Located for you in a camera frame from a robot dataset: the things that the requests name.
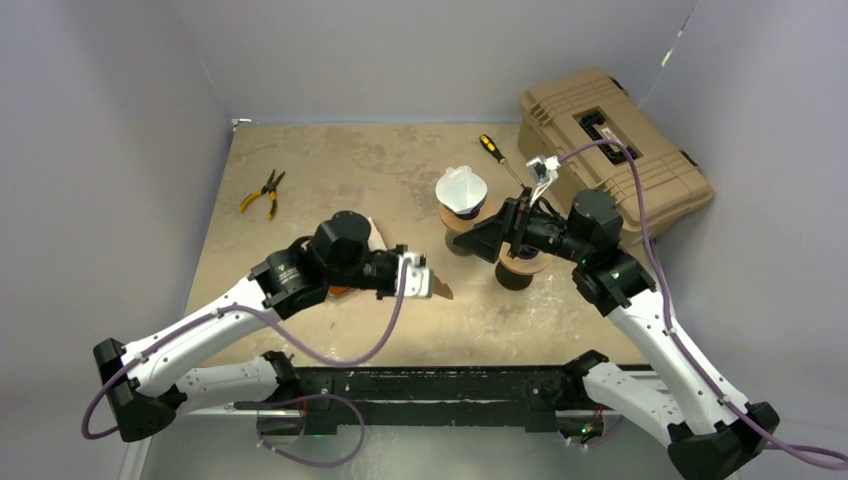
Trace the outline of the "blue glass dripper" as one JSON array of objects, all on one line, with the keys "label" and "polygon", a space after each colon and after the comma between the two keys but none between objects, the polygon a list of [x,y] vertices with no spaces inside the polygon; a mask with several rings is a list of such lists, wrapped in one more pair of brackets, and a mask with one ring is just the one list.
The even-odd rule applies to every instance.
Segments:
[{"label": "blue glass dripper", "polygon": [[482,200],[472,206],[463,207],[461,209],[449,209],[449,211],[452,215],[461,220],[471,220],[480,215],[483,207],[486,205],[486,202],[487,198],[484,197]]},{"label": "blue glass dripper", "polygon": [[539,254],[539,251],[535,248],[529,246],[523,246],[517,253],[517,257],[523,260],[529,260],[535,258]]}]

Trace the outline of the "orange coffee filter box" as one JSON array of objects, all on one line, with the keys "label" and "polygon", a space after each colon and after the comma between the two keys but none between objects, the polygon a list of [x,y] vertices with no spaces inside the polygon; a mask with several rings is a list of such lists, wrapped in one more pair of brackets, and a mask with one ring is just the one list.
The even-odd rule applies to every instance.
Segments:
[{"label": "orange coffee filter box", "polygon": [[[370,234],[369,234],[369,237],[368,237],[368,240],[367,240],[367,245],[368,245],[369,250],[370,251],[385,250],[386,249],[386,243],[385,243],[384,237],[383,237],[381,231],[379,230],[378,226],[376,225],[374,219],[370,216],[367,216],[366,220],[368,221],[368,223],[370,225]],[[348,293],[350,293],[352,291],[353,291],[352,287],[333,286],[329,289],[328,293],[329,293],[329,296],[332,297],[332,298],[340,298],[342,296],[347,295]]]}]

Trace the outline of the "red black coffee carafe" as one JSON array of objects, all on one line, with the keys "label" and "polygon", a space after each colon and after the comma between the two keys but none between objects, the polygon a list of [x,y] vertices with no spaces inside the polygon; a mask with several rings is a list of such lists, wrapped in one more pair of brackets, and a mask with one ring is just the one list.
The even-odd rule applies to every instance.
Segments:
[{"label": "red black coffee carafe", "polygon": [[516,273],[507,268],[504,264],[497,263],[495,267],[495,278],[503,288],[510,291],[521,291],[531,285],[534,275]]}]

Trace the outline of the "white paper coffee filter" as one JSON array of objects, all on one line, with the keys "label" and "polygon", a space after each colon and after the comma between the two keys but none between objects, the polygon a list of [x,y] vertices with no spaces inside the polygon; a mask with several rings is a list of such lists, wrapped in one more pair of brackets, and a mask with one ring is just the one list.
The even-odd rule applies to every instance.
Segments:
[{"label": "white paper coffee filter", "polygon": [[472,206],[487,194],[486,182],[469,166],[448,167],[435,186],[437,200],[448,210]]}]

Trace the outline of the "brown paper coffee filter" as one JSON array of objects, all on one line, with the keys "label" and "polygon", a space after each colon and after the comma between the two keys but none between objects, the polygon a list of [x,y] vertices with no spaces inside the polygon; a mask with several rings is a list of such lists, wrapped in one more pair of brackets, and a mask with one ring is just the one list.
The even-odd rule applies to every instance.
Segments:
[{"label": "brown paper coffee filter", "polygon": [[432,285],[432,294],[434,296],[438,296],[444,299],[453,300],[454,294],[451,287],[439,279],[437,276],[433,276],[431,279]]}]

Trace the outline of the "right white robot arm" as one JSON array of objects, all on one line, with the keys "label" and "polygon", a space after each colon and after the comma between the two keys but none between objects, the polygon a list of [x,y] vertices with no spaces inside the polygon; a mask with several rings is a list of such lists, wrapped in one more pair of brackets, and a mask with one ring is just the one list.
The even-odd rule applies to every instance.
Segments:
[{"label": "right white robot arm", "polygon": [[637,346],[668,392],[591,351],[566,364],[556,402],[610,407],[663,445],[683,478],[725,479],[764,450],[760,433],[774,432],[779,417],[726,381],[665,313],[652,276],[619,244],[622,226],[605,192],[579,192],[561,217],[532,204],[524,190],[452,242],[490,263],[503,248],[512,256],[531,249],[574,262],[578,292]]}]

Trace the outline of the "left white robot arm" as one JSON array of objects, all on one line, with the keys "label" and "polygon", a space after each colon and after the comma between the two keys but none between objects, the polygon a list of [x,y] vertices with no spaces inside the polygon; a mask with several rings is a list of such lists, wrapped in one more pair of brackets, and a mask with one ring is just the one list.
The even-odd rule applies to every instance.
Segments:
[{"label": "left white robot arm", "polygon": [[[129,343],[107,338],[93,349],[102,381],[94,400],[107,400],[115,426],[94,432],[95,407],[84,413],[89,440],[118,433],[125,442],[162,431],[179,415],[233,402],[267,402],[284,409],[297,399],[298,382],[286,357],[264,354],[243,364],[205,368],[203,362],[265,327],[276,330],[308,357],[334,367],[357,366],[387,343],[408,298],[429,298],[434,275],[425,255],[404,244],[373,249],[369,220],[340,211],[311,236],[269,254],[231,289],[169,327]],[[319,354],[282,328],[282,321],[324,302],[333,287],[372,290],[393,297],[395,309],[383,336],[365,354],[339,362]]]}]

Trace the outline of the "yellow black screwdriver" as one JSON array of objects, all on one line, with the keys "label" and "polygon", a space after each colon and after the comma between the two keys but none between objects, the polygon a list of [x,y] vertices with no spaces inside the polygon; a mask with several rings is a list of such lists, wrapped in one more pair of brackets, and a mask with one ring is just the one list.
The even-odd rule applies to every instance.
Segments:
[{"label": "yellow black screwdriver", "polygon": [[506,171],[510,174],[510,176],[522,187],[525,187],[524,182],[517,175],[515,170],[508,164],[508,161],[504,154],[499,150],[495,142],[491,139],[490,136],[486,134],[481,134],[479,136],[479,142],[482,147],[495,159],[495,161],[503,166]]}]

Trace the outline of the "tan plastic tool case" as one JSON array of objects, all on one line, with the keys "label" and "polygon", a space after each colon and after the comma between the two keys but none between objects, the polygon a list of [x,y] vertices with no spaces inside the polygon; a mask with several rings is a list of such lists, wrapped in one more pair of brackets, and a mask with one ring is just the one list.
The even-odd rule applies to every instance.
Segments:
[{"label": "tan plastic tool case", "polygon": [[520,108],[521,154],[564,160],[549,194],[568,207],[584,189],[609,193],[623,218],[625,246],[642,241],[640,213],[657,237],[714,197],[698,164],[599,67],[527,89]]}]

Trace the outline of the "yellow handled pliers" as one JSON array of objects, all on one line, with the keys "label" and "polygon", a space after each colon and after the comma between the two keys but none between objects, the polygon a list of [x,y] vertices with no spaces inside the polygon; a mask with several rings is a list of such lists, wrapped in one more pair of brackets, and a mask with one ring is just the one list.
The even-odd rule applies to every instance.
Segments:
[{"label": "yellow handled pliers", "polygon": [[270,199],[270,208],[266,215],[268,221],[272,221],[278,211],[278,195],[277,195],[277,187],[281,183],[282,179],[286,175],[285,171],[277,173],[275,169],[273,169],[266,180],[266,182],[262,185],[262,187],[251,194],[247,195],[240,203],[238,210],[240,213],[245,213],[248,207],[257,199],[262,196],[268,196]]}]

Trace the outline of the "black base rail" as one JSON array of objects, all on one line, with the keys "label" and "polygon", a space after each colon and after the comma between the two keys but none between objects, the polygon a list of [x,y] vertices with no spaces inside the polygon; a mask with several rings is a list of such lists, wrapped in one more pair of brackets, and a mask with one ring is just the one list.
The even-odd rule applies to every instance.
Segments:
[{"label": "black base rail", "polygon": [[304,367],[268,399],[238,410],[294,410],[308,435],[342,425],[519,427],[596,439],[611,419],[565,365]]}]

